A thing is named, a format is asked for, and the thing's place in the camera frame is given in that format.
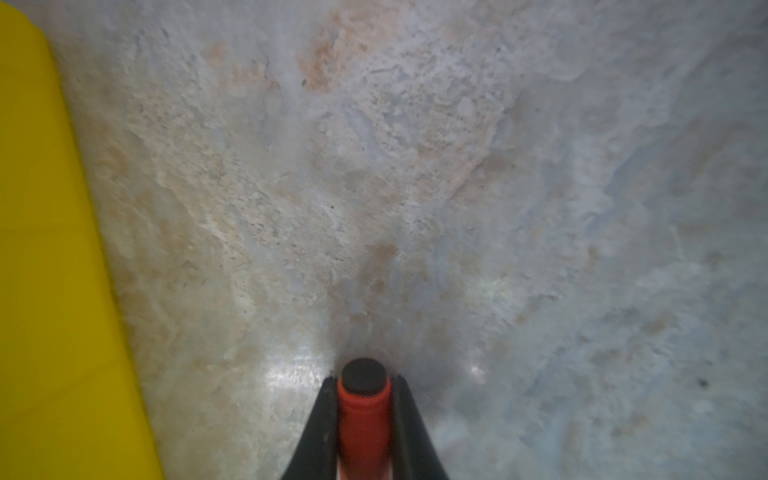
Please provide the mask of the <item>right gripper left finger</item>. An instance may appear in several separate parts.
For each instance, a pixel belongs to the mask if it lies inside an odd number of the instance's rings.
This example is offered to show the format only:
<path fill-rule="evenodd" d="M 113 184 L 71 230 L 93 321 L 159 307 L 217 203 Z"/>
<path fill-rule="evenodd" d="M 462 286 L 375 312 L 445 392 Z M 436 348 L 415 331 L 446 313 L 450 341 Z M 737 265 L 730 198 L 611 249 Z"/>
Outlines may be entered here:
<path fill-rule="evenodd" d="M 322 382 L 282 480 L 337 479 L 338 419 L 337 379 L 328 377 Z"/>

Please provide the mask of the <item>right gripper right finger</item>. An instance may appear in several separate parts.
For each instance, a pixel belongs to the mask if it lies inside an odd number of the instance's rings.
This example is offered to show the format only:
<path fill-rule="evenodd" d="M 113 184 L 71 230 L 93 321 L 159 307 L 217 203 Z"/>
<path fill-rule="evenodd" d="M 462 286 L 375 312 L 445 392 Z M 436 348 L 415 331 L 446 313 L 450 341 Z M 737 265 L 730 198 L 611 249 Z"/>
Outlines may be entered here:
<path fill-rule="evenodd" d="M 392 379 L 392 478 L 448 480 L 406 379 Z"/>

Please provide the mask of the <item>red handled screwdriver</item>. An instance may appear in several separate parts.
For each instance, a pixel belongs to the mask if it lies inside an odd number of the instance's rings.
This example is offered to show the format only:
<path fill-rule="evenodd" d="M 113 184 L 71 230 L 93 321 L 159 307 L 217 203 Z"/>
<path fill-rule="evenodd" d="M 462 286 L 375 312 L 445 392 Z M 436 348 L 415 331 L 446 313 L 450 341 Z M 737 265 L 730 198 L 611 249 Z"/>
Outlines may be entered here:
<path fill-rule="evenodd" d="M 343 479 L 388 479 L 392 384 L 372 358 L 348 362 L 337 383 L 339 462 Z"/>

